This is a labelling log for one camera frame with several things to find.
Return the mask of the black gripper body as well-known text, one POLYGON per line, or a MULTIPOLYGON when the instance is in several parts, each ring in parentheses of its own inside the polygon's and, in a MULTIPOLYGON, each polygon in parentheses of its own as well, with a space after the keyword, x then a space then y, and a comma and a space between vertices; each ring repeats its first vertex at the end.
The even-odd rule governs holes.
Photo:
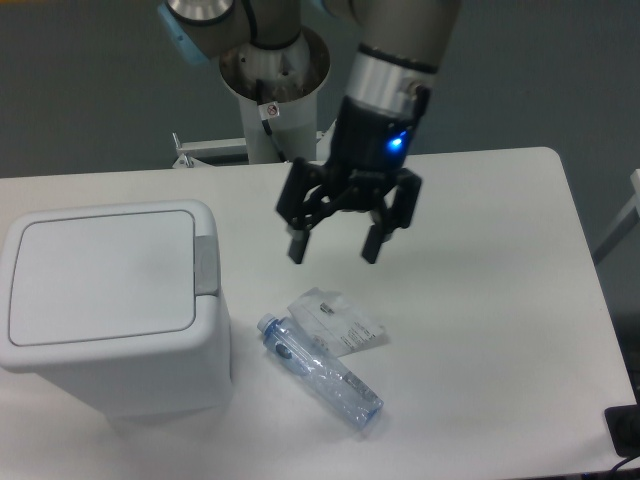
POLYGON ((336 210, 386 209, 395 190, 393 213, 415 208, 415 174, 404 167, 415 133, 411 116, 377 111, 348 96, 340 107, 331 140, 323 195, 336 210))

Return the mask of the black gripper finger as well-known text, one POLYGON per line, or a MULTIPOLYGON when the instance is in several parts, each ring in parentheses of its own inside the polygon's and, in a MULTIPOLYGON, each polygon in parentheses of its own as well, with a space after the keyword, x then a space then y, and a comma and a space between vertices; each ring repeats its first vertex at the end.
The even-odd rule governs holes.
POLYGON ((401 168, 374 176, 366 186, 373 224, 361 256, 368 263, 376 263, 383 243, 396 229, 407 229, 411 225, 421 185, 418 175, 401 168))
POLYGON ((311 230, 345 205, 349 191, 346 170, 337 164, 319 165, 302 157, 291 163, 276 212, 287 223, 288 256, 295 264, 303 262, 311 230))

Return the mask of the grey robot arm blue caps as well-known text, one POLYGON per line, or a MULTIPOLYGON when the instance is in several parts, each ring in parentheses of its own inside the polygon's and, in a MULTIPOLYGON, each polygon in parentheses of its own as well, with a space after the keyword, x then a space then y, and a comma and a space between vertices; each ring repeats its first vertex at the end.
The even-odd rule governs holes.
POLYGON ((323 1, 362 37, 334 123, 316 160, 317 95, 330 70, 324 40, 297 1, 164 1, 158 12, 191 63, 214 60, 236 96, 248 158, 290 167, 276 205, 301 263, 312 229, 338 211, 367 213, 362 255, 375 262, 410 226, 421 178, 405 159, 423 117, 460 5, 456 1, 323 1))

